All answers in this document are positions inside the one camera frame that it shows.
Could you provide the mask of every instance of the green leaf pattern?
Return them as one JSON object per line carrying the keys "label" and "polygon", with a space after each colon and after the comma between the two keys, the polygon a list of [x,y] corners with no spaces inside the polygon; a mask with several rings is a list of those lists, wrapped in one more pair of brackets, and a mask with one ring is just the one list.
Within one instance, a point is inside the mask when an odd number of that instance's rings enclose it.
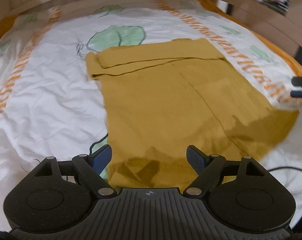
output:
{"label": "green leaf pattern", "polygon": [[183,9],[189,9],[192,10],[194,9],[194,5],[190,2],[185,2],[185,1],[180,1],[180,5],[182,6]]}
{"label": "green leaf pattern", "polygon": [[258,59],[265,60],[267,62],[272,61],[272,59],[267,55],[267,53],[265,53],[261,49],[257,48],[256,46],[251,45],[250,50],[251,50],[251,53],[254,54]]}
{"label": "green leaf pattern", "polygon": [[25,17],[23,24],[29,23],[29,22],[35,22],[38,20],[38,14],[29,14]]}
{"label": "green leaf pattern", "polygon": [[196,10],[195,13],[201,18],[206,18],[210,16],[214,16],[210,11],[207,10]]}
{"label": "green leaf pattern", "polygon": [[102,146],[108,144],[108,137],[105,137],[105,139],[99,143],[96,143],[93,147],[91,152],[96,152],[97,150],[99,150]]}
{"label": "green leaf pattern", "polygon": [[116,14],[122,11],[124,8],[118,4],[116,5],[106,5],[102,8],[96,10],[93,14],[99,14],[100,17],[106,16],[108,14]]}
{"label": "green leaf pattern", "polygon": [[220,27],[225,29],[228,32],[228,34],[233,34],[233,35],[241,34],[241,32],[238,32],[235,29],[232,29],[232,28],[229,28],[229,27],[226,27],[226,26],[223,26],[223,25],[220,25]]}
{"label": "green leaf pattern", "polygon": [[4,42],[4,43],[0,43],[0,57],[3,57],[3,55],[4,55],[4,53],[5,53],[6,49],[7,49],[7,47],[10,44],[10,41],[11,40],[9,40],[7,42]]}
{"label": "green leaf pattern", "polygon": [[110,26],[94,34],[87,43],[87,49],[100,52],[110,47],[139,45],[145,37],[145,31],[140,26]]}

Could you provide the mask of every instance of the bedsheet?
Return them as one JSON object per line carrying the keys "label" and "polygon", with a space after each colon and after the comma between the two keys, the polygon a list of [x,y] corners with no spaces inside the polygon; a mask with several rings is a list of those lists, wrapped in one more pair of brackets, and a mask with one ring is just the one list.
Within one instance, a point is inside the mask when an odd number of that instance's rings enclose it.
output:
{"label": "bedsheet", "polygon": [[[284,60],[196,0],[85,0],[18,17],[0,40],[0,230],[10,229],[2,211],[6,194],[37,160],[89,153],[107,134],[100,83],[87,76],[88,52],[203,37],[274,106],[300,107],[287,100],[294,73]],[[302,167],[302,108],[289,136],[261,163]],[[302,174],[274,174],[295,196],[294,225],[302,215]]]}

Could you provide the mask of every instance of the black cable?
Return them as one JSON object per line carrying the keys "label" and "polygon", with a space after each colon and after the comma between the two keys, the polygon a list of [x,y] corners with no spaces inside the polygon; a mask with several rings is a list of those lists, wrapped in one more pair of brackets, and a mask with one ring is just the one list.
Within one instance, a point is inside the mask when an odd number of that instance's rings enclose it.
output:
{"label": "black cable", "polygon": [[296,171],[302,171],[301,168],[292,167],[292,166],[282,166],[282,167],[276,167],[276,168],[267,170],[267,172],[278,171],[278,170],[285,170],[285,169],[288,169],[288,170],[296,170]]}
{"label": "black cable", "polygon": [[107,137],[108,137],[108,133],[107,133],[107,135],[106,136],[104,136],[101,140],[99,140],[98,142],[95,142],[95,143],[92,143],[92,145],[90,146],[90,154],[89,155],[91,155],[93,152],[92,152],[92,149],[93,149],[93,147],[97,144],[97,143],[100,143],[100,142],[102,142],[102,141],[104,141]]}

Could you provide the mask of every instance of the folded cloth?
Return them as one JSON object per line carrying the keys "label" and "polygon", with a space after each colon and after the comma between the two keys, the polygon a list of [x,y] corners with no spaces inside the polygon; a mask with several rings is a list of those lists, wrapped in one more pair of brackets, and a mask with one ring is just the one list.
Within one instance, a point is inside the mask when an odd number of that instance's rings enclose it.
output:
{"label": "folded cloth", "polygon": [[113,47],[86,61],[102,83],[113,186],[183,190],[196,177],[188,145],[260,159],[298,115],[270,105],[206,39]]}

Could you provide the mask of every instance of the orange blanket edge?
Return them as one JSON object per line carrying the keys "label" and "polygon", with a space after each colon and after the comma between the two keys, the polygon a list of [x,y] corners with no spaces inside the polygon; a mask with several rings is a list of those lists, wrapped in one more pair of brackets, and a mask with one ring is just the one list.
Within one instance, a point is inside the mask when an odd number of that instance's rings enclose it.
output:
{"label": "orange blanket edge", "polygon": [[[210,0],[198,0],[198,1],[201,3],[201,5],[204,9],[209,10],[211,12],[215,12],[215,13],[221,15],[222,17],[227,18],[228,20],[231,20],[231,21],[241,25],[242,27],[245,27],[246,29],[250,30],[250,28],[248,26],[246,26],[245,24],[243,24],[241,21],[239,21],[239,20],[235,19],[234,17],[226,14],[225,12],[220,10],[218,7],[216,7],[214,2],[212,2]],[[293,73],[296,76],[302,76],[302,66],[293,57],[291,57],[288,53],[286,53],[285,51],[283,51],[278,46],[276,46],[275,44],[273,44],[272,42],[270,42],[266,38],[262,37],[258,33],[255,33],[252,30],[250,30],[250,31],[260,41],[262,41],[272,52],[274,52],[279,57],[281,57],[289,65],[289,67],[291,68],[291,70],[293,71]]]}
{"label": "orange blanket edge", "polygon": [[5,33],[12,29],[16,18],[17,15],[8,16],[0,22],[0,39]]}

